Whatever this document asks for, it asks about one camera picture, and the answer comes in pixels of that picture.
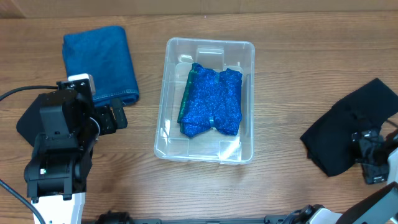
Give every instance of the wood grain surface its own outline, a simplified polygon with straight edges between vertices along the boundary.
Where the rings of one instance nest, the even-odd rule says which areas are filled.
[[[226,14],[253,12],[392,11],[395,0],[0,0],[25,18]]]
[[[318,12],[213,16],[0,20],[0,93],[65,79],[65,34],[126,29],[140,100],[125,107],[127,129],[101,136],[88,177],[84,219],[108,210],[133,218],[233,218],[286,214],[320,203],[343,212],[384,184],[366,185],[360,166],[328,178],[299,137],[333,103],[379,77],[398,93],[398,12]],[[154,155],[166,42],[171,37],[247,40],[256,48],[251,164],[171,162]],[[0,102],[0,178],[26,194],[32,147],[16,123],[37,94]],[[383,133],[393,128],[384,125]],[[0,223],[32,214],[0,189]]]

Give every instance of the cable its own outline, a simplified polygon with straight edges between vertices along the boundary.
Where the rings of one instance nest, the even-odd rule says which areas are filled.
[[[371,139],[371,138],[368,138],[368,137],[364,137],[366,140],[368,140],[369,142],[374,142],[374,143],[378,143],[378,144],[383,144],[384,143],[384,141],[377,141],[377,140],[373,140],[373,139]]]
[[[296,211],[291,212],[290,214],[288,214],[286,216],[286,218],[280,224],[284,224],[286,222],[286,220],[289,219],[290,216],[292,216],[293,214],[299,213],[299,212],[301,212],[301,210],[296,210]]]
[[[39,85],[39,86],[25,86],[25,87],[20,87],[20,88],[16,88],[14,90],[8,91],[7,93],[3,94],[0,96],[0,101],[2,101],[3,99],[5,99],[5,97],[14,94],[16,92],[19,91],[23,91],[23,90],[36,90],[36,89],[50,89],[50,90],[58,90],[57,86],[43,86],[43,85]]]
[[[393,125],[395,128],[398,128],[398,124],[395,124],[394,122],[390,121],[389,119],[387,119],[386,122]]]
[[[33,212],[33,214],[37,217],[37,219],[39,220],[39,222],[41,224],[45,224],[45,221],[44,221],[42,215],[39,213],[39,211],[37,211],[37,209],[32,204],[30,204],[24,197],[22,197],[18,192],[16,192],[14,189],[12,189],[10,186],[8,186],[1,179],[0,179],[0,185],[1,185],[1,187],[4,187],[4,189],[6,189],[10,194],[15,196],[18,200],[20,200],[24,205],[26,205],[26,207],[29,208]]]

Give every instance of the black fabric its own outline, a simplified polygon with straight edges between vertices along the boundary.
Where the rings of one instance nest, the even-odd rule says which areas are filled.
[[[311,159],[327,176],[355,163],[353,133],[376,129],[398,112],[398,96],[378,78],[339,100],[302,136]]]
[[[40,94],[25,111],[17,123],[17,131],[31,146],[34,146],[36,135],[44,132],[40,106],[46,94]]]

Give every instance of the folded blue towel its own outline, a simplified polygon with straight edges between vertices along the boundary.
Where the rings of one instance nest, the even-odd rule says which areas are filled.
[[[124,105],[138,100],[138,85],[122,27],[67,34],[63,37],[62,54],[68,77],[81,73],[93,76],[95,106],[110,104],[113,98],[120,98]]]

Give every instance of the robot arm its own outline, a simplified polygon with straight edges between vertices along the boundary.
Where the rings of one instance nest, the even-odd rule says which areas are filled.
[[[283,224],[382,224],[396,222],[398,213],[398,184],[392,182],[362,202],[348,209],[344,214],[335,213],[321,205],[307,205],[294,217],[287,216]]]
[[[94,106],[90,75],[57,84],[57,91],[39,95],[18,122],[20,130],[30,130],[20,131],[22,136],[34,142],[24,178],[27,196],[46,223],[80,224],[95,141],[125,128],[127,119],[119,99],[111,101],[113,110]],[[32,119],[41,122],[33,128]]]
[[[387,184],[398,182],[398,148],[388,157],[388,164],[390,167],[390,173],[388,175]],[[391,221],[398,224],[398,214],[391,218]]]

